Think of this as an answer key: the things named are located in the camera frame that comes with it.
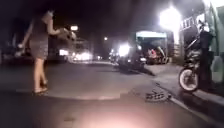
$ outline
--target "parked motorcycle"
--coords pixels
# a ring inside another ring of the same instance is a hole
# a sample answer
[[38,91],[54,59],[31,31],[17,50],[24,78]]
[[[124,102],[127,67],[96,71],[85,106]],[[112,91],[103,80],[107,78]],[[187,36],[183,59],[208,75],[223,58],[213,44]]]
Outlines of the parked motorcycle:
[[210,66],[213,53],[209,51],[213,35],[205,31],[205,23],[199,21],[200,31],[185,51],[185,65],[179,74],[179,85],[187,92],[194,92],[202,85],[211,84]]

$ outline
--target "light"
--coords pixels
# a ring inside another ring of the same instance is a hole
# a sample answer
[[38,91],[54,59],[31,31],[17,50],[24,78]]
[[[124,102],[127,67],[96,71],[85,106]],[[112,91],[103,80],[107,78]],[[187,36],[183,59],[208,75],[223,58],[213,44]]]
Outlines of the light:
[[108,40],[108,37],[104,37],[104,40],[107,41]]
[[136,33],[136,37],[155,37],[155,38],[166,38],[165,33],[151,32],[151,31],[139,31]]
[[75,60],[82,60],[82,55],[81,54],[76,54]]
[[101,56],[97,56],[97,59],[100,60],[101,59]]
[[208,6],[208,7],[211,6],[211,2],[210,2],[210,0],[203,0],[203,2],[204,2],[204,4],[205,4],[206,6]]
[[216,8],[224,6],[223,0],[211,0],[212,5]]
[[143,62],[146,62],[146,58],[142,57],[140,60],[143,61]]
[[179,30],[181,23],[181,14],[173,7],[160,13],[161,27],[175,31]]
[[61,49],[61,50],[59,50],[59,55],[60,56],[67,56],[68,55],[68,51]]
[[129,51],[130,51],[130,46],[128,44],[124,44],[119,47],[118,53],[119,53],[119,56],[124,57],[128,55]]
[[92,57],[92,55],[90,53],[88,53],[88,52],[84,52],[81,55],[82,60],[90,60],[91,57]]
[[142,47],[140,45],[138,45],[138,50],[142,50]]
[[75,25],[75,26],[71,26],[71,30],[72,30],[72,31],[78,31],[78,29],[79,29],[79,28],[78,28],[77,25]]

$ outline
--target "person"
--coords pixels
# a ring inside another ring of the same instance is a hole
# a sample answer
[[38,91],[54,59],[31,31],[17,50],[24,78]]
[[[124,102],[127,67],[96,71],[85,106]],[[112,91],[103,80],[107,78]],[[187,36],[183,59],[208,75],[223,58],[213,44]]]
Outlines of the person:
[[34,93],[47,91],[48,80],[44,72],[44,61],[48,55],[48,36],[59,35],[60,33],[60,29],[54,30],[53,28],[53,12],[47,11],[31,21],[22,43],[19,44],[19,47],[24,49],[28,39],[30,39],[29,46],[35,59]]

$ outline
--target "motorcycle wheel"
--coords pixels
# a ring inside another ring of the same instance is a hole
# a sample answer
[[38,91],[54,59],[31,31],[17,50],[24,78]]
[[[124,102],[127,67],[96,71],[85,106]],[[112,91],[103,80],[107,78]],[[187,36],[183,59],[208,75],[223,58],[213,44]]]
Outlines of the motorcycle wheel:
[[196,91],[199,88],[198,75],[190,68],[183,69],[179,74],[179,85],[183,91]]

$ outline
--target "asphalt road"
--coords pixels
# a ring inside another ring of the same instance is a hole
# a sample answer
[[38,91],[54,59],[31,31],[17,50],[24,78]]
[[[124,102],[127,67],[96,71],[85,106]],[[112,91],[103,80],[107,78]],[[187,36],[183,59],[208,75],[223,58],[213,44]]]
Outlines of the asphalt road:
[[1,128],[212,128],[169,100],[145,102],[133,94],[155,88],[153,76],[103,63],[46,69],[49,91],[36,96],[32,66],[0,68]]

